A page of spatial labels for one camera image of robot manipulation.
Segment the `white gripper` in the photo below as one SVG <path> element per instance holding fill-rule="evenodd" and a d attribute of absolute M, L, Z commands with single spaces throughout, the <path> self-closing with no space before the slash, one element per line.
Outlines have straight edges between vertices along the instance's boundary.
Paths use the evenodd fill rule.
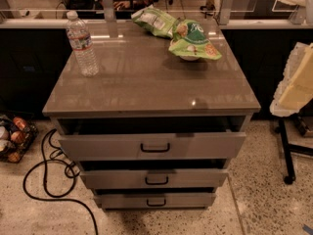
<path fill-rule="evenodd" d="M 270 113 L 289 117 L 313 99 L 313 43 L 297 42 L 287 60 L 283 79 L 278 84 Z"/>

